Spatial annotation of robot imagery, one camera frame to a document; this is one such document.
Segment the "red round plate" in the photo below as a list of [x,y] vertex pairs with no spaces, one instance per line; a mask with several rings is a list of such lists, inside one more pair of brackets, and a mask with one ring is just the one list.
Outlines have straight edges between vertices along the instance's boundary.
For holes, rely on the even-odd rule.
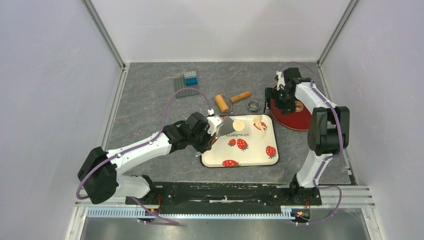
[[295,131],[307,131],[309,129],[312,114],[300,101],[295,101],[295,112],[282,114],[279,109],[271,108],[271,116],[282,126]]

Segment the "metal ring cutter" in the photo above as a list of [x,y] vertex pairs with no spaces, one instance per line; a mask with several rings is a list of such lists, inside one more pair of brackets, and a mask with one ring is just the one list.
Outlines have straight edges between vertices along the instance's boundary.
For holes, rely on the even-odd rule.
[[250,113],[257,113],[260,109],[260,103],[257,100],[250,100],[247,108]]

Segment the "dough scrap strip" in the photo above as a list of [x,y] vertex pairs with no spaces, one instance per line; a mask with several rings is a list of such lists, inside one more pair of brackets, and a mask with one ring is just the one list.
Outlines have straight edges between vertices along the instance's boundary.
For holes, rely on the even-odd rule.
[[259,127],[259,129],[261,130],[261,138],[260,139],[262,140],[266,136],[266,130],[265,130],[265,127],[262,125],[261,121],[262,121],[261,115],[256,115],[253,118],[253,123],[256,124]]

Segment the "wooden dough roller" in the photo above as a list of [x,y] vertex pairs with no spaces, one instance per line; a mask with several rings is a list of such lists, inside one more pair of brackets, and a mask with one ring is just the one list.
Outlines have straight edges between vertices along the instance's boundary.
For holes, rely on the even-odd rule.
[[232,110],[232,105],[240,100],[246,99],[252,95],[251,91],[245,91],[238,95],[227,97],[223,94],[216,95],[214,101],[222,113]]

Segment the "strawberry print enamel tray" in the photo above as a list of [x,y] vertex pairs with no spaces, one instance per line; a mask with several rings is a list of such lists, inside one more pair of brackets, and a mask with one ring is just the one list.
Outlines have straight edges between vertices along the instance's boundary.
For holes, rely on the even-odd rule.
[[[261,139],[260,128],[253,123],[256,115],[261,115],[261,124],[266,136]],[[232,168],[272,166],[279,161],[279,151],[273,120],[265,114],[233,115],[233,120],[242,120],[245,128],[221,136],[211,150],[200,157],[200,162],[207,168]]]

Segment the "metal scraper wooden handle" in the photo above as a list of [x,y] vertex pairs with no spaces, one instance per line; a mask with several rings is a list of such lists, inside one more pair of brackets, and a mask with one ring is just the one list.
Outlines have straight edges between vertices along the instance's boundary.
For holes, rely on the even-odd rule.
[[222,118],[223,119],[223,125],[220,127],[218,134],[215,134],[213,136],[208,134],[209,124],[207,121],[207,125],[205,128],[200,132],[200,138],[199,141],[193,145],[193,147],[196,149],[195,157],[199,157],[205,152],[212,149],[212,145],[218,140],[218,138],[222,136],[226,136],[229,134],[232,134],[235,132],[232,123],[233,119],[229,116]]

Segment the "white dough ball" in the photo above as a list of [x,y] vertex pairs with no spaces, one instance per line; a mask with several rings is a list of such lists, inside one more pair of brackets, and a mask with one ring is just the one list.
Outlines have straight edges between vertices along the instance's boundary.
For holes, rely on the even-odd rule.
[[232,123],[232,127],[235,131],[240,132],[245,129],[245,123],[242,120],[234,120]]

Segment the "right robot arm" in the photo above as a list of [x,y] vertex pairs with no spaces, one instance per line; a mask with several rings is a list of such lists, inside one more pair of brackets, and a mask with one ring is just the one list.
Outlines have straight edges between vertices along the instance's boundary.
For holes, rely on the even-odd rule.
[[265,110],[284,127],[307,124],[308,155],[290,183],[289,199],[302,204],[318,192],[319,179],[330,160],[349,145],[350,110],[324,96],[297,67],[277,71],[276,86],[264,91]]

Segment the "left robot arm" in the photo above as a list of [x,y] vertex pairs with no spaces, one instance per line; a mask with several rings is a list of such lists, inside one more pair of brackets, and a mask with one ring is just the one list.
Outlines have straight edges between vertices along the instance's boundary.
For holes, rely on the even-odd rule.
[[204,116],[195,112],[188,119],[165,125],[136,143],[112,150],[93,148],[77,173],[80,181],[77,199],[88,199],[94,205],[112,197],[136,197],[145,204],[153,203],[157,198],[153,182],[146,176],[125,176],[125,172],[187,146],[203,154],[211,150],[223,123],[218,115]]

